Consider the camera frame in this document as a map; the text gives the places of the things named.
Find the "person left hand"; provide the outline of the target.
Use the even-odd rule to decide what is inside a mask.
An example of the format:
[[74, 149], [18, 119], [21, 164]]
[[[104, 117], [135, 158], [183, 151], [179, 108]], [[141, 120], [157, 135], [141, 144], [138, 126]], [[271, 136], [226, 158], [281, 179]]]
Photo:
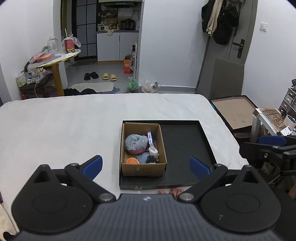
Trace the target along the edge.
[[296, 199], [296, 185], [292, 186], [288, 194], [292, 199]]

